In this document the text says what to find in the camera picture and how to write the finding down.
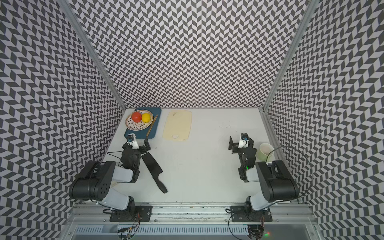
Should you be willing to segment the black cleaver knife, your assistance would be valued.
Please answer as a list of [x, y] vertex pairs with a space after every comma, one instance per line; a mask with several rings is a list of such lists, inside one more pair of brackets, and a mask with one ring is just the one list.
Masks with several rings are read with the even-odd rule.
[[142, 159], [143, 159], [145, 165], [147, 166], [150, 174], [152, 175], [158, 188], [161, 190], [161, 192], [166, 194], [168, 192], [168, 190], [167, 190], [166, 186], [159, 180], [159, 175], [163, 172], [160, 165], [157, 163], [155, 158], [150, 153], [146, 153], [146, 154], [142, 155]]

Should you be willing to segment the cream cutting board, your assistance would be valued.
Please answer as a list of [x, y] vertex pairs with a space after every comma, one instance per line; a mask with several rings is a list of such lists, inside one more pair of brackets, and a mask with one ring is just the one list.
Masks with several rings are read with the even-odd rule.
[[192, 112], [172, 110], [167, 117], [163, 138], [167, 141], [186, 141], [189, 138], [192, 125]]

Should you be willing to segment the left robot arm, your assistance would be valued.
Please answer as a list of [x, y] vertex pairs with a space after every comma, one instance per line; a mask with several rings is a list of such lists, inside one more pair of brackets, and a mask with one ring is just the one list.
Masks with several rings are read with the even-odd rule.
[[114, 161], [87, 162], [70, 185], [70, 198], [95, 202], [110, 209], [112, 215], [119, 213], [128, 218], [138, 218], [140, 211], [136, 209], [134, 198], [112, 187], [113, 182], [135, 183], [140, 174], [141, 156], [151, 149], [148, 138], [138, 146], [133, 137], [123, 145], [121, 167]]

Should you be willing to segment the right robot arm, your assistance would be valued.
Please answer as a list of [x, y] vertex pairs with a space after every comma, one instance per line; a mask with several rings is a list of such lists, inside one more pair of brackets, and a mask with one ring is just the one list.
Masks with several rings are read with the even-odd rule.
[[239, 177], [245, 183], [257, 183], [260, 191], [247, 197], [243, 206], [231, 206], [234, 222], [271, 222], [270, 207], [299, 197], [296, 181], [282, 160], [270, 161], [275, 149], [267, 143], [254, 147], [254, 140], [241, 133], [238, 142], [229, 138], [228, 149], [239, 157]]

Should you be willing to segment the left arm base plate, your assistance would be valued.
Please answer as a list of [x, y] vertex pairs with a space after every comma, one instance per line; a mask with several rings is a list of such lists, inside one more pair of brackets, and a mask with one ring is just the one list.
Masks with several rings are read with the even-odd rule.
[[133, 223], [133, 222], [144, 222], [150, 221], [152, 216], [153, 206], [143, 205], [135, 206], [135, 208], [124, 211], [112, 211], [110, 215], [110, 222], [112, 223]]

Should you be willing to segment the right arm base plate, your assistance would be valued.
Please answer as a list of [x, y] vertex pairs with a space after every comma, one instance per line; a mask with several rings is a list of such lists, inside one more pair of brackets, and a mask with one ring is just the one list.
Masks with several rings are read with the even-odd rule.
[[273, 221], [270, 209], [254, 211], [246, 209], [245, 206], [230, 206], [229, 214], [234, 223], [269, 223]]

